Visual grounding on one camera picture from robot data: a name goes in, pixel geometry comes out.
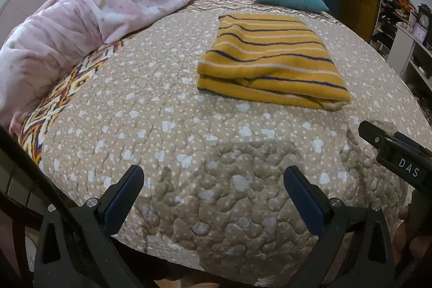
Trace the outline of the person's right hand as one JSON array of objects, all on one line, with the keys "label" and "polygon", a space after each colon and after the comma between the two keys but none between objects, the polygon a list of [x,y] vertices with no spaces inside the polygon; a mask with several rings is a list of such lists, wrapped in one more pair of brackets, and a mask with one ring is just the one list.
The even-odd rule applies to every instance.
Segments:
[{"label": "person's right hand", "polygon": [[422,259],[431,245],[431,235],[413,236],[410,224],[411,208],[412,206],[409,204],[402,208],[398,214],[402,223],[398,226],[392,242],[395,265],[398,265],[407,256],[411,256],[415,260]]}]

